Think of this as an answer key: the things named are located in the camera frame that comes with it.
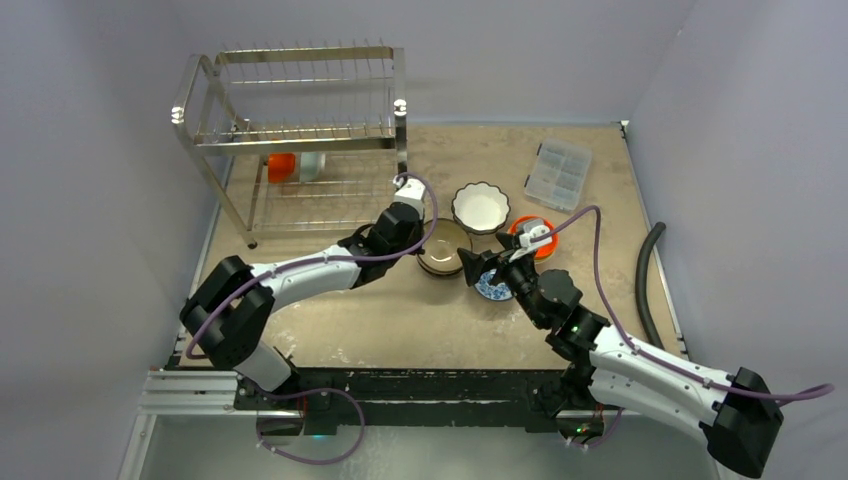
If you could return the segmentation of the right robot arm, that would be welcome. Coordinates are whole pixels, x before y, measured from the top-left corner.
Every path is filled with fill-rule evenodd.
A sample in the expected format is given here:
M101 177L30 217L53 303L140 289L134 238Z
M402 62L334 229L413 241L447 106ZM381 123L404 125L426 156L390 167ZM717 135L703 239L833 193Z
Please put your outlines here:
M468 285L486 273L505 284L568 362L559 386L538 391L545 413L557 413L565 402L624 408L686 433L727 469L762 477L784 416L761 375L744 367L728 373L698 365L619 331L582 305L568 271L537 272L532 257L518 253L515 236L497 238L500 252L460 248L458 257Z

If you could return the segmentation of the white blue floral bowl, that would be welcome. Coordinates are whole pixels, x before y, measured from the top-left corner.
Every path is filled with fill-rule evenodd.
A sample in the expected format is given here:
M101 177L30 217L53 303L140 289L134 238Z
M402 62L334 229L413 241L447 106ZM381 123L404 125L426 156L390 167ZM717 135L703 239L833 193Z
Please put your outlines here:
M479 295L490 301L502 302L511 300L513 293L504 282L493 283L495 274L495 269L483 273L473 285L474 289Z

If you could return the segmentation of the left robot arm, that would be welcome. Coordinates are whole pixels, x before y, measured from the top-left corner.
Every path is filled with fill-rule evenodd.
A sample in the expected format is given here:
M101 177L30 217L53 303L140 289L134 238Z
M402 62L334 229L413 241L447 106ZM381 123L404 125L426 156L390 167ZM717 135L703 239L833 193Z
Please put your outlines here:
M421 210L394 202L375 223L316 254L252 265L229 256L186 300L179 320L214 367L240 373L272 408L287 408L297 399L297 375L294 365L262 340L270 316L313 296L382 278L401 256L414 253L423 224Z

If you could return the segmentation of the white fluted bowl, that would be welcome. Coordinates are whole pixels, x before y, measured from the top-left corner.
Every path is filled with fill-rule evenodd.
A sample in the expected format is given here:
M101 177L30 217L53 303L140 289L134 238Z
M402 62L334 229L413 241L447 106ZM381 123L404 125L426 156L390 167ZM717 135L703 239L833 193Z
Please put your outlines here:
M451 212L455 221L480 228L506 224L511 205L508 195L497 185L477 182L466 184L455 192Z
M476 227L471 227L471 226L465 225L464 223L460 222L459 220L457 220L456 223L465 232L472 234L472 235L477 235L477 236L493 235L496 232L500 231L505 226L504 223L501 223L499 225L484 226L484 227L476 228Z

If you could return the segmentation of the metal two-tier dish rack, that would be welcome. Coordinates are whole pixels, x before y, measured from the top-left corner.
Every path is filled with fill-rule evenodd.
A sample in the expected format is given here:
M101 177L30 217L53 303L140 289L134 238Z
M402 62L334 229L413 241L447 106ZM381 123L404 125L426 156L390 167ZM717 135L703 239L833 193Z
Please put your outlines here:
M368 42L225 48L186 64L171 109L175 135L249 247L351 230L376 217L408 167L405 55ZM272 153L294 153L284 183ZM303 152L326 154L299 182Z

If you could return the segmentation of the brown speckled bowl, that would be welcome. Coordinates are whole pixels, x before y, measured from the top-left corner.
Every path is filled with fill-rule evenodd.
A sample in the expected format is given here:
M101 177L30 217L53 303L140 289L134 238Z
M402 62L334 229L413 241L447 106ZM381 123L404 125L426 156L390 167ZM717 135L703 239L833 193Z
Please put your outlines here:
M462 267L457 255L457 249L472 248L472 240L455 221L439 218L436 221L435 231L423 246L423 253L419 254L428 266L446 271Z

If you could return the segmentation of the teal blue bowl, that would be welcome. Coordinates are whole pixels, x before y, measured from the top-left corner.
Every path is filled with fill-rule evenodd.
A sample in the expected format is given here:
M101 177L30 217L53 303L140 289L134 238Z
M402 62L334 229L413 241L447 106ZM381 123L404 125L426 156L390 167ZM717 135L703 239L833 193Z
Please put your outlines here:
M456 277L457 275L459 275L463 272L462 267L459 267L457 269L450 269L450 270L446 270L446 271L434 269L434 268L428 266L421 258L417 259L417 263L427 274L429 274L429 275L431 275L435 278Z

